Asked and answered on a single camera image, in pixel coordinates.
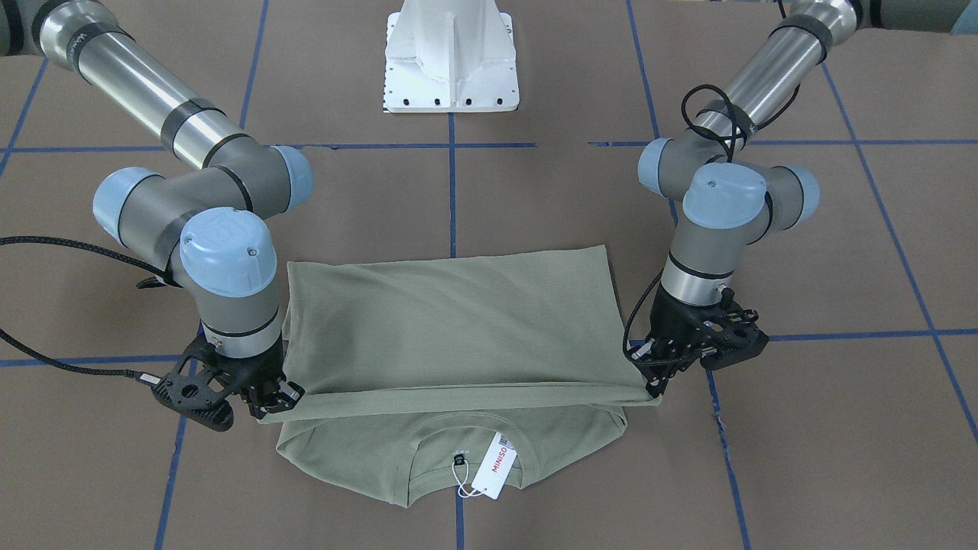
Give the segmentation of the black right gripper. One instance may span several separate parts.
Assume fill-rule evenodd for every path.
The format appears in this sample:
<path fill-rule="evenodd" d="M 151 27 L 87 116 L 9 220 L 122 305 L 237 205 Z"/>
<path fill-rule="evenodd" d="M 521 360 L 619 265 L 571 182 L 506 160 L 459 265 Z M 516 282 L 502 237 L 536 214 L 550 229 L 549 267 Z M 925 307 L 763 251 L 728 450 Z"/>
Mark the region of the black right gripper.
<path fill-rule="evenodd" d="M 207 340 L 195 340 L 185 348 L 187 358 L 199 362 L 199 369 L 209 369 L 216 376 L 211 387 L 226 387 L 248 401 L 248 411 L 256 420 L 266 415 L 296 407 L 305 390 L 283 373 L 284 348 L 281 340 L 258 355 L 245 358 L 226 357 Z"/>

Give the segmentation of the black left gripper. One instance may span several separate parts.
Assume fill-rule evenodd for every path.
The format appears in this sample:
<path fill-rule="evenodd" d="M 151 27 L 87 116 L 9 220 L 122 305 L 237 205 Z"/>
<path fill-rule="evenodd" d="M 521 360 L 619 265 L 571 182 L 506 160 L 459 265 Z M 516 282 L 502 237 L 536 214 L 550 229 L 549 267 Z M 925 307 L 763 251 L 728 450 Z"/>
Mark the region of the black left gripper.
<path fill-rule="evenodd" d="M 712 306 L 691 306 L 663 289 L 656 291 L 649 314 L 653 343 L 625 347 L 625 358 L 646 378 L 647 393 L 662 396 L 675 374 L 697 359 L 709 371 L 737 364 L 736 311 L 729 289 Z"/>

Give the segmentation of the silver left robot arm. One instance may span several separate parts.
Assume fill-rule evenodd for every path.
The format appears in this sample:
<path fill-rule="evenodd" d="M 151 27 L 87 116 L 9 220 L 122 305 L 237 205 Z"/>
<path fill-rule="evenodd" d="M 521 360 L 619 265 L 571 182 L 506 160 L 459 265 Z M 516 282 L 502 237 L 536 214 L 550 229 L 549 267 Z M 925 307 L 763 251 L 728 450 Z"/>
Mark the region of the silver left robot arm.
<path fill-rule="evenodd" d="M 623 348 L 657 398 L 695 362 L 708 371 L 759 355 L 768 335 L 758 313 L 734 299 L 731 278 L 748 244 L 813 215 L 820 187 L 802 167 L 738 163 L 736 153 L 792 103 L 802 80 L 859 28 L 856 1 L 795 1 L 726 87 L 685 116 L 678 139 L 653 140 L 640 155 L 643 187 L 678 203 L 667 261 L 646 289 L 650 330 Z"/>

